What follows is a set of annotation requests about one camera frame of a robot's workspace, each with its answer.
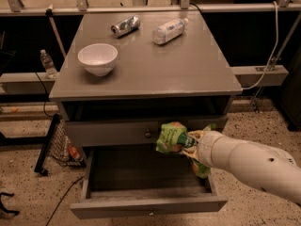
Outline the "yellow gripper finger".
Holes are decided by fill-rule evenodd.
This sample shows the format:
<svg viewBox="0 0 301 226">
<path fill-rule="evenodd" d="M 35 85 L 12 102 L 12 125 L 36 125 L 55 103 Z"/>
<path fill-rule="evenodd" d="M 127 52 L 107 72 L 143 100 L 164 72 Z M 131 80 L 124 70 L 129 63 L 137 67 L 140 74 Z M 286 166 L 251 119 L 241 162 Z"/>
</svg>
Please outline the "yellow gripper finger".
<svg viewBox="0 0 301 226">
<path fill-rule="evenodd" d="M 187 157 L 189 157 L 190 159 L 193 159 L 196 162 L 199 162 L 198 151 L 196 148 L 193 148 L 193 149 L 182 148 L 182 154 L 186 155 Z"/>
<path fill-rule="evenodd" d="M 188 136 L 193 137 L 194 139 L 200 139 L 206 134 L 203 130 L 195 130 L 195 131 L 189 131 Z"/>
</svg>

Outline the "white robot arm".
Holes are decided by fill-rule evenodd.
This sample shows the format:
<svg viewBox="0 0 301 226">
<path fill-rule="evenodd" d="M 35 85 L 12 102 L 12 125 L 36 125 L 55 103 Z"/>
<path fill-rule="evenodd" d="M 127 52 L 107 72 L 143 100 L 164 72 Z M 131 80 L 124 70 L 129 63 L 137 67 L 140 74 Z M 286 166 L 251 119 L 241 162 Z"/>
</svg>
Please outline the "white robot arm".
<svg viewBox="0 0 301 226">
<path fill-rule="evenodd" d="M 301 169 L 284 150 L 217 131 L 184 133 L 182 140 L 184 151 L 200 164 L 227 171 L 247 186 L 301 204 Z"/>
</svg>

